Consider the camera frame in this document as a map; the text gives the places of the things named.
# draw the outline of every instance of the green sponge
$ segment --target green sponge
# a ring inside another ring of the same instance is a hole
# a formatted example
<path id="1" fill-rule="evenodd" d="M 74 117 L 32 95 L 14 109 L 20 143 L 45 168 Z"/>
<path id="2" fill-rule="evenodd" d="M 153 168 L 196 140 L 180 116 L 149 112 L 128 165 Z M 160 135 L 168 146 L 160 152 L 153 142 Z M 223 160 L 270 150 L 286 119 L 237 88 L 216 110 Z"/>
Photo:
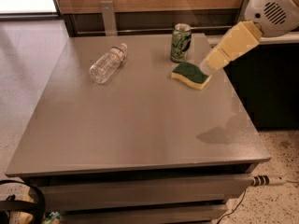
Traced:
<path id="1" fill-rule="evenodd" d="M 192 88 L 202 90 L 211 79 L 211 76 L 202 73 L 195 64 L 184 62 L 172 71 L 171 78 L 176 78 Z"/>

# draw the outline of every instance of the speckled pattern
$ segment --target speckled pattern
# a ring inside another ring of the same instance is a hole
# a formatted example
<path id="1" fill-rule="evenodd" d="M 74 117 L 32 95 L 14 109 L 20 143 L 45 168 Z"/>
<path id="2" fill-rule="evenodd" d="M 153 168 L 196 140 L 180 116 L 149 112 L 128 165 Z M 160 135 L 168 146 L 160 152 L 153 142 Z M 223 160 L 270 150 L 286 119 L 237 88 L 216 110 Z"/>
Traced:
<path id="1" fill-rule="evenodd" d="M 62 21 L 0 22 L 0 179 L 67 40 Z M 254 175 L 299 180 L 299 131 L 260 132 L 272 160 Z M 0 188 L 0 198 L 20 186 Z M 239 200 L 228 202 L 234 208 Z M 299 184 L 250 187 L 225 223 L 299 223 Z"/>

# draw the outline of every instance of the gray drawer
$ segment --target gray drawer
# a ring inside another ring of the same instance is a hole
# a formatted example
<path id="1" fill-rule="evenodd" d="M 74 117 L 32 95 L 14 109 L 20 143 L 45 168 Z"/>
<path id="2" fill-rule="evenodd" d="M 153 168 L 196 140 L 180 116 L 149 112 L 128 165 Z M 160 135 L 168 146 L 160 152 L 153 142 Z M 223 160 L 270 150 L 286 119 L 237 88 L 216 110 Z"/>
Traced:
<path id="1" fill-rule="evenodd" d="M 226 212 L 225 205 L 193 206 L 100 214 L 69 215 L 65 224 L 160 224 L 193 223 L 217 219 Z"/>
<path id="2" fill-rule="evenodd" d="M 78 211 L 237 198 L 249 186 L 248 175 L 212 175 L 83 185 L 50 186 L 47 211 Z"/>

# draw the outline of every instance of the can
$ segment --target can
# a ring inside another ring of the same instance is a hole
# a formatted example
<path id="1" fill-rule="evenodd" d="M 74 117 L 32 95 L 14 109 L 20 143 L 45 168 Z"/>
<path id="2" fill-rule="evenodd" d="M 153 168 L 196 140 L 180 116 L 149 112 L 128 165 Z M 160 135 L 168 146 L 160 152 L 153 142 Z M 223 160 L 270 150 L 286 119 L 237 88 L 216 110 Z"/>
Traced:
<path id="1" fill-rule="evenodd" d="M 170 59 L 173 62 L 181 63 L 187 60 L 188 49 L 191 44 L 191 26 L 179 23 L 172 32 Z"/>

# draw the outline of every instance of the clear bottle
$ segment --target clear bottle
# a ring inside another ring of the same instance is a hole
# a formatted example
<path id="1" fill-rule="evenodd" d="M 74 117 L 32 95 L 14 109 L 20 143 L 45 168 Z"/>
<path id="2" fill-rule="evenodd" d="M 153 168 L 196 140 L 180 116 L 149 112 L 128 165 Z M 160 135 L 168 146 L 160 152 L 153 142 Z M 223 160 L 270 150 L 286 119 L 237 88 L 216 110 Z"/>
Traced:
<path id="1" fill-rule="evenodd" d="M 104 84 L 121 65 L 121 62 L 123 62 L 126 56 L 126 44 L 121 43 L 120 46 L 112 47 L 109 52 L 104 54 L 90 68 L 92 81 L 98 84 Z"/>

